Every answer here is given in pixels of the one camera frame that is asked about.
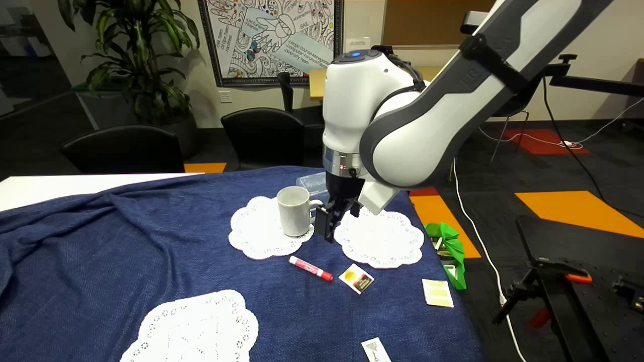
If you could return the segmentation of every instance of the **black chair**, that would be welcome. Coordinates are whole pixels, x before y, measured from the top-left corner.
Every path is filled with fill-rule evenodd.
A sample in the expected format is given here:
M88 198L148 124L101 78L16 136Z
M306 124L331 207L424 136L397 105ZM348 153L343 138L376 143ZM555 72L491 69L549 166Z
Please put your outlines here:
M146 125L101 129L61 151L81 174L183 174L176 138Z
M237 164L226 169L303 166L303 125L280 109L244 109L221 117Z
M308 166L322 166L322 106L294 109L294 86L287 72L277 75L281 89L284 111L298 117L303 125L303 159Z

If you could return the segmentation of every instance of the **white doily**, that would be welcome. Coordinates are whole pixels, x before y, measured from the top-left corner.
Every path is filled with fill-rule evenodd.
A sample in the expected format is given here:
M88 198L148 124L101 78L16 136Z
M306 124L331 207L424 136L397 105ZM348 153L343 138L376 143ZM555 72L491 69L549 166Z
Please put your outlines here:
M233 213L229 226L229 246L244 251L251 259L290 255L298 251L299 246L314 234L314 228L310 228L310 231L302 237L284 235L277 202L267 198L249 199L246 207Z
M235 290L175 301L144 317L121 362L247 362L258 332L258 319Z
M408 218L394 211L372 215L361 210L361 218L345 213L333 239L345 257L372 267L398 267L423 257L424 234L411 226Z

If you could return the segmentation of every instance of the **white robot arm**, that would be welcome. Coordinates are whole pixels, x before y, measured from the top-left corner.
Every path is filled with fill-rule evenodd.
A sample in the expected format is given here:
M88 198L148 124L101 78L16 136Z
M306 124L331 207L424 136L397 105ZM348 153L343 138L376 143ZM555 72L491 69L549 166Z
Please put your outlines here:
M540 76L611 0L503 0L430 84L378 50L325 71L324 169L333 210L378 213L402 190L430 184L449 156Z

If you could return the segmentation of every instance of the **white mug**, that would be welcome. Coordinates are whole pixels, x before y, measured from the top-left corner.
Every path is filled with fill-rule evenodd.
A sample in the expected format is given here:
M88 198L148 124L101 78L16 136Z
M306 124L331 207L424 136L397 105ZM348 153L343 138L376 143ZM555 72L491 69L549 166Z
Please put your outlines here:
M319 199L310 199L306 188L290 185L280 190L277 207L280 207L280 224L281 231L287 237L299 237L311 228L311 210L322 205Z

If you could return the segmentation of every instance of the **pink marker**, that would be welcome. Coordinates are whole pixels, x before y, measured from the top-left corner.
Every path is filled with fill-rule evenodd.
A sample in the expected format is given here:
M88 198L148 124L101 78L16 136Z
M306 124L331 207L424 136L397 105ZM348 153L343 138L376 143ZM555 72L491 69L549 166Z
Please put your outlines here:
M319 279L324 279L327 284L333 281L333 275L329 271L324 271L322 267L315 267L315 266L311 266L311 264L295 257L295 255L287 257L287 261L292 266L295 266L298 269L310 271L310 273L314 273L315 277L319 277Z

